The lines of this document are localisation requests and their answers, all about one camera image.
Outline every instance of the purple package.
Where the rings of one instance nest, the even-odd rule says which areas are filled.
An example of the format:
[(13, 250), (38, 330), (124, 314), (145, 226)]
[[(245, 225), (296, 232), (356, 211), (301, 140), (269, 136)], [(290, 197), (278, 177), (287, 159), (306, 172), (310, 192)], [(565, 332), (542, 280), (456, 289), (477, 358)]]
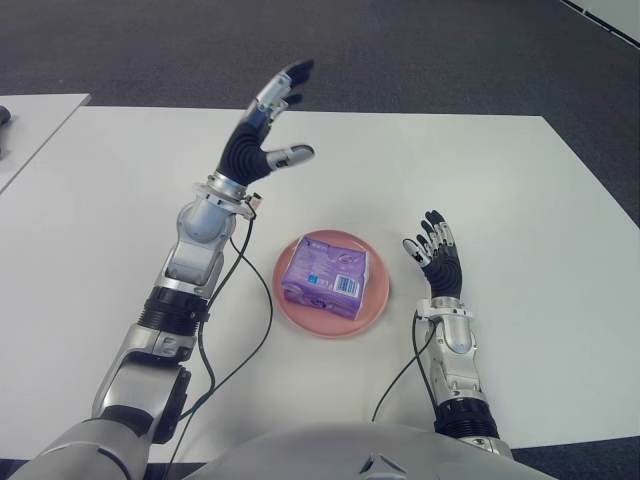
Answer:
[(362, 304), (368, 268), (367, 252), (302, 237), (282, 278), (284, 298), (353, 320)]

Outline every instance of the barcode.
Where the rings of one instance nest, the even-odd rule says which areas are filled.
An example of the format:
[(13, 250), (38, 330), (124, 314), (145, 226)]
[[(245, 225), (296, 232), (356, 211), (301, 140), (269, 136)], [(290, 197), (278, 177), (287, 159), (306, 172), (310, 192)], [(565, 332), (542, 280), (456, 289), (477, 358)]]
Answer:
[(336, 283), (333, 287), (333, 290), (336, 292), (344, 293), (345, 295), (349, 295), (350, 297), (357, 297), (360, 290), (360, 285), (353, 278), (338, 275), (336, 277)]

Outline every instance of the white table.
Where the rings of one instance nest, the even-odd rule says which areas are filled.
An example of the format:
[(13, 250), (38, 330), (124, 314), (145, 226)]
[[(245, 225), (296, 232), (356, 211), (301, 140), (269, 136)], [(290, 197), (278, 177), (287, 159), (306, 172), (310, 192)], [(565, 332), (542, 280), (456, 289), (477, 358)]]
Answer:
[[(191, 184), (213, 171), (239, 114), (83, 107), (3, 194), (0, 457), (32, 457), (87, 417)], [(270, 279), (296, 236), (352, 232), (387, 264), (388, 306), (369, 330), (336, 341), (277, 313), (264, 350), (203, 407), (178, 461), (290, 426), (367, 421), (410, 357), (425, 284), (401, 240), (433, 208), (459, 245), (502, 437), (515, 448), (640, 433), (639, 231), (542, 118), (285, 113), (268, 146), (293, 142), (317, 158), (252, 187), (265, 200), (248, 256)], [(266, 314), (260, 284), (240, 268), (206, 327), (219, 377), (257, 343)], [(196, 352), (188, 368), (192, 401), (207, 387)], [(381, 421), (433, 428), (416, 370)]]
[(0, 193), (76, 109), (89, 102), (87, 94), (0, 95), (11, 112), (11, 123), (0, 130)]

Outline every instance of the robot finger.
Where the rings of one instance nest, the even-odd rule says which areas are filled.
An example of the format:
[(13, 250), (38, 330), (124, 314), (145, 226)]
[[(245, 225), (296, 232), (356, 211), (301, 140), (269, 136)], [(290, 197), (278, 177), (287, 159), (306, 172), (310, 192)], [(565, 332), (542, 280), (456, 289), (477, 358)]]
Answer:
[(435, 252), (438, 249), (438, 243), (439, 243), (438, 242), (438, 235), (433, 230), (433, 227), (431, 227), (429, 222), (427, 222), (426, 220), (422, 220), (420, 222), (420, 226), (424, 229), (425, 232), (427, 232), (427, 235), (431, 239), (432, 248), (433, 248), (433, 250)]
[(311, 59), (286, 66), (284, 72), (291, 78), (291, 88), (295, 88), (309, 80), (312, 68), (313, 60)]
[(425, 268), (431, 263), (431, 257), (427, 255), (425, 251), (422, 250), (413, 240), (405, 238), (402, 241), (402, 246), (409, 256), (416, 261), (420, 268)]
[(438, 222), (438, 226), (442, 231), (442, 236), (447, 246), (454, 247), (455, 241), (453, 240), (453, 234), (451, 233), (451, 229), (449, 228), (449, 224), (447, 223), (447, 221), (444, 219), (442, 215), (440, 215), (440, 213), (437, 210), (434, 210), (433, 212), (431, 212), (431, 216), (435, 221)]
[(427, 252), (427, 255), (429, 255), (430, 257), (433, 257), (434, 248), (433, 248), (433, 244), (431, 243), (431, 240), (423, 237), (420, 234), (416, 236), (416, 239), (418, 240), (418, 243), (422, 245), (422, 248), (424, 248), (425, 252)]
[(433, 215), (433, 212), (427, 212), (424, 214), (426, 219), (433, 226), (433, 230), (436, 233), (436, 244), (439, 247), (445, 245), (444, 235), (442, 233), (442, 229), (440, 228), (440, 222), (438, 222), (438, 216)]
[(296, 105), (302, 102), (302, 95), (299, 93), (296, 93), (295, 95), (289, 95), (288, 97), (284, 98), (284, 101), (287, 102), (287, 105), (289, 106)]

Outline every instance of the black object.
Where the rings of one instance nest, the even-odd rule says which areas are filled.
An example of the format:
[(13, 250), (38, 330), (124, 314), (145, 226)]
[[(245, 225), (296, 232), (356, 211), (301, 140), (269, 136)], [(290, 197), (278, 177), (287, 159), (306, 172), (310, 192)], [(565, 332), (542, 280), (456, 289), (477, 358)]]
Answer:
[(126, 405), (111, 405), (104, 409), (100, 418), (103, 420), (113, 420), (129, 427), (133, 432), (141, 437), (149, 431), (153, 423), (153, 417), (144, 410)]
[(436, 432), (453, 438), (498, 436), (489, 405), (477, 398), (453, 398), (440, 404), (434, 422)]
[[(306, 60), (285, 67), (291, 78), (291, 88), (309, 80), (313, 60)], [(302, 95), (294, 94), (284, 99), (290, 105), (302, 101)], [(222, 153), (216, 171), (240, 185), (248, 186), (271, 173), (267, 153), (260, 147), (271, 128), (271, 118), (254, 108), (235, 128)]]
[(7, 107), (0, 105), (0, 125), (4, 125), (9, 120), (11, 120), (11, 113)]
[[(420, 225), (427, 235), (434, 233), (436, 225), (446, 223), (445, 219), (436, 210), (425, 213), (427, 221), (422, 220)], [(425, 238), (418, 235), (417, 240), (424, 246)], [(458, 258), (458, 249), (455, 243), (451, 246), (440, 245), (433, 252), (431, 263), (422, 269), (427, 281), (431, 285), (431, 297), (455, 297), (460, 299), (462, 291), (462, 268)]]
[(260, 130), (241, 122), (231, 134), (217, 171), (240, 185), (248, 186), (271, 173), (267, 154), (260, 148)]
[(187, 387), (190, 380), (191, 373), (186, 368), (181, 368), (176, 383), (171, 389), (169, 401), (162, 412), (158, 428), (153, 435), (153, 443), (167, 443), (173, 437), (180, 420), (180, 412), (187, 400)]
[[(417, 315), (414, 315), (413, 317), (413, 326), (412, 326), (412, 331), (413, 331), (413, 338), (415, 340), (415, 331), (416, 331), (416, 322), (417, 322)], [(429, 346), (429, 343), (431, 343), (431, 339), (433, 338), (433, 335), (436, 333), (436, 329), (435, 327), (431, 330), (431, 334), (429, 334), (429, 338), (427, 338), (427, 342), (424, 344), (424, 346), (415, 352), (415, 355), (411, 358), (411, 360), (409, 360), (404, 367), (402, 367), (402, 370), (400, 370), (398, 372), (398, 374), (395, 376), (395, 378), (391, 381), (391, 383), (389, 384), (389, 386), (387, 387), (387, 389), (384, 391), (384, 393), (382, 394), (382, 396), (380, 397), (380, 400), (378, 400), (378, 404), (376, 405), (375, 410), (373, 411), (373, 415), (371, 416), (371, 423), (374, 423), (376, 421), (376, 418), (378, 416), (378, 412), (380, 411), (380, 407), (382, 406), (382, 402), (384, 402), (384, 399), (387, 397), (387, 395), (389, 395), (389, 392), (391, 391), (391, 389), (393, 388), (393, 386), (398, 382), (398, 380), (400, 380), (400, 377), (402, 377), (402, 375), (404, 374), (404, 372), (407, 371), (407, 369), (411, 366), (411, 364), (413, 362), (415, 362), (416, 360), (418, 360), (420, 358), (420, 355), (422, 355), (422, 353), (427, 349), (427, 347)], [(431, 388), (427, 387), (429, 394), (432, 395), (431, 393)], [(433, 400), (433, 398), (431, 399), (431, 402), (435, 405), (435, 400)]]
[[(187, 429), (189, 428), (189, 424), (191, 423), (191, 420), (193, 420), (193, 417), (195, 416), (195, 414), (198, 411), (198, 409), (204, 404), (204, 401), (208, 400), (211, 397), (211, 395), (213, 395), (220, 387), (222, 387), (222, 385), (224, 385), (236, 373), (238, 373), (238, 371), (242, 367), (244, 367), (247, 364), (247, 362), (249, 362), (249, 360), (251, 360), (256, 355), (256, 353), (258, 353), (258, 351), (262, 348), (262, 345), (264, 345), (264, 342), (267, 340), (267, 337), (269, 336), (269, 333), (271, 332), (271, 326), (273, 325), (273, 299), (271, 298), (271, 292), (269, 292), (269, 286), (267, 285), (267, 282), (265, 282), (264, 278), (262, 277), (262, 275), (260, 274), (258, 269), (247, 259), (247, 257), (244, 256), (244, 252), (246, 250), (246, 246), (247, 246), (247, 244), (249, 242), (249, 232), (247, 232), (247, 237), (245, 238), (245, 242), (242, 245), (242, 248), (240, 250), (238, 250), (236, 245), (233, 243), (233, 239), (229, 239), (229, 241), (231, 243), (231, 246), (234, 248), (234, 250), (236, 252), (238, 252), (238, 257), (241, 258), (242, 260), (244, 260), (247, 265), (249, 265), (251, 270), (253, 270), (254, 273), (258, 276), (258, 279), (260, 280), (260, 283), (262, 283), (262, 286), (264, 287), (264, 291), (267, 294), (267, 299), (269, 300), (269, 322), (267, 323), (267, 329), (265, 330), (264, 335), (262, 336), (262, 339), (260, 340), (260, 343), (258, 343), (256, 348), (253, 349), (253, 351), (247, 356), (247, 358), (245, 358), (242, 361), (242, 363), (240, 363), (236, 368), (234, 368), (231, 371), (231, 373), (229, 373), (217, 386), (211, 388), (210, 392), (207, 392), (202, 397), (200, 397), (198, 399), (198, 401), (196, 401), (196, 403), (194, 404), (194, 406), (191, 409), (189, 409), (182, 416), (180, 416), (181, 420), (185, 416), (188, 416), (189, 418), (187, 420), (186, 425), (182, 429), (182, 433), (180, 434), (180, 438), (178, 439), (178, 443), (176, 444), (176, 447), (173, 450), (173, 454), (171, 455), (171, 460), (169, 460), (169, 463), (167, 464), (167, 468), (164, 471), (164, 475), (162, 476), (163, 480), (167, 480), (167, 478), (169, 477), (169, 470), (171, 469), (171, 466), (173, 465), (173, 461), (176, 458), (176, 455), (178, 453), (178, 449), (180, 448), (180, 444), (182, 443), (182, 439), (184, 438), (185, 433), (187, 433)], [(201, 338), (202, 338), (202, 329), (200, 328), (198, 330), (198, 332), (199, 332), (198, 333), (198, 340), (200, 341)], [(203, 362), (205, 362), (205, 359), (206, 359), (206, 355), (203, 356), (203, 358), (202, 358)]]
[[(416, 363), (418, 364), (418, 369), (420, 370), (420, 376), (422, 377), (422, 382), (424, 383), (424, 387), (427, 389), (427, 393), (429, 394), (429, 401), (431, 402), (431, 407), (433, 408), (433, 412), (435, 413), (438, 409), (438, 404), (436, 403), (436, 397), (433, 394), (433, 390), (431, 389), (431, 385), (429, 384), (429, 379), (427, 378), (427, 373), (424, 370), (424, 365), (422, 365), (422, 358), (418, 351), (418, 342), (416, 340), (416, 325), (418, 323), (418, 312), (416, 311), (413, 314), (413, 325), (411, 327), (411, 343), (413, 344), (413, 353), (415, 354)], [(437, 323), (430, 322), (429, 323), (432, 332), (429, 336), (429, 339), (433, 337), (433, 334), (436, 331)]]
[(138, 325), (192, 336), (198, 323), (206, 321), (207, 310), (207, 302), (197, 295), (154, 287), (144, 304)]

